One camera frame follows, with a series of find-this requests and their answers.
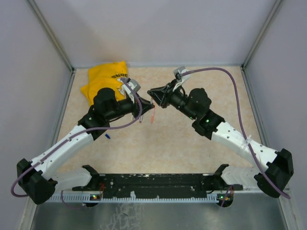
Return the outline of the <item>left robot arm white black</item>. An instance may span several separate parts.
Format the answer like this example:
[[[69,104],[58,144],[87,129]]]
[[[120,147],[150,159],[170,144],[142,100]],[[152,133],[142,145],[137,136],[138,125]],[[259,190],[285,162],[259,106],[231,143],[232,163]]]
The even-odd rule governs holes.
[[[100,184],[98,173],[89,166],[76,171],[59,173],[58,169],[75,153],[93,143],[107,130],[110,123],[132,114],[137,121],[154,105],[132,92],[127,99],[117,101],[111,88],[103,88],[94,97],[94,104],[88,113],[62,140],[30,161],[22,159],[17,163],[17,179],[11,186],[11,194],[18,196],[14,189],[19,185],[32,201],[39,205],[49,200],[54,193],[76,187],[96,189]]]

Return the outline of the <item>orange white pen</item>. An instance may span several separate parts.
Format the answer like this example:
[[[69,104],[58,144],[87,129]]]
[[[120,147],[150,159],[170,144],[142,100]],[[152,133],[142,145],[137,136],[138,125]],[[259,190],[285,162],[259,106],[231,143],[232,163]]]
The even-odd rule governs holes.
[[[154,116],[155,116],[155,108],[152,109],[152,114],[151,114],[151,124],[154,123]]]

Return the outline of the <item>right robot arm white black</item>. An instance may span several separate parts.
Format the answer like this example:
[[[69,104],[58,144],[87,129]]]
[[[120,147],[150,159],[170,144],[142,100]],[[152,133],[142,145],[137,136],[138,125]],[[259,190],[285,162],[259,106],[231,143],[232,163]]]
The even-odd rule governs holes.
[[[258,187],[270,197],[278,198],[294,174],[292,154],[282,149],[277,151],[264,146],[252,138],[245,138],[224,118],[210,109],[211,100],[203,88],[195,88],[189,95],[170,84],[147,92],[162,108],[173,106],[193,120],[192,127],[203,137],[220,143],[241,158],[253,164],[252,167],[225,166],[215,176],[214,184],[224,190],[230,185]]]

